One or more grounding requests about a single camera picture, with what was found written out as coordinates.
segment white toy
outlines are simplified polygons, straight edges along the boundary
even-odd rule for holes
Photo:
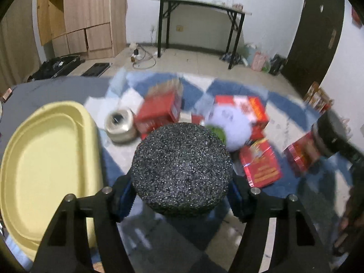
[[[225,145],[234,152],[249,140],[252,127],[240,108],[227,105],[214,105],[205,125],[221,128],[225,133]]]

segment table top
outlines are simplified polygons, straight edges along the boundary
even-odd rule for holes
[[[203,6],[203,7],[210,7],[210,8],[217,8],[217,9],[221,9],[221,10],[226,10],[226,11],[234,11],[240,14],[245,14],[245,15],[252,15],[251,12],[247,12],[245,10],[239,10],[233,7],[227,7],[221,4],[216,4],[216,3],[212,3],[212,2],[206,2],[206,1],[200,1],[200,0],[163,0],[163,1],[174,1],[174,2],[180,2],[183,4],[189,4],[189,5],[197,5],[197,6]]]

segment wooden wardrobe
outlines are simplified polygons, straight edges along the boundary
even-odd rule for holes
[[[37,4],[41,44],[52,40],[56,56],[114,57],[126,46],[126,0],[37,0]]]

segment pink bag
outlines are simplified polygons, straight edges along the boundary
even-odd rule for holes
[[[252,70],[260,72],[265,64],[267,56],[257,51],[254,55]]]

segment black sponge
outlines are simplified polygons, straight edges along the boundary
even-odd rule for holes
[[[164,215],[211,211],[226,195],[232,161],[221,140],[191,123],[163,126],[136,149],[132,183],[141,199]]]

